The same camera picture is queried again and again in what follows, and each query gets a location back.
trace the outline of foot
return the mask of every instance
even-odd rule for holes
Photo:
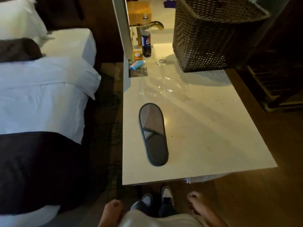
[[[174,198],[172,196],[172,191],[168,186],[162,187],[162,192],[161,192],[161,197],[162,197],[162,202],[164,199],[170,199],[172,205],[174,206]]]
[[[148,207],[152,206],[152,195],[150,193],[145,194],[142,198],[141,201]],[[136,210],[139,206],[139,202],[136,202],[135,204],[132,205],[131,209]]]

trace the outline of hand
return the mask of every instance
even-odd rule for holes
[[[205,216],[207,211],[212,209],[210,203],[201,193],[193,191],[187,195],[187,199],[191,205],[191,209],[193,209],[195,213],[199,213],[201,216]]]
[[[98,227],[111,227],[122,219],[123,204],[119,200],[112,200],[104,207]]]

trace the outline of wicker basket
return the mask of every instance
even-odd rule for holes
[[[177,0],[173,49],[184,72],[218,70],[248,53],[270,14],[248,0]]]

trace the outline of white shirt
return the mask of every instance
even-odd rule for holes
[[[122,219],[119,227],[203,227],[189,214],[177,214],[165,218],[153,218],[139,210],[130,210]]]

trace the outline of white pillow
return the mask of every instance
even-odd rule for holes
[[[36,12],[35,0],[0,3],[0,40],[31,38],[38,45],[48,39],[47,29]]]

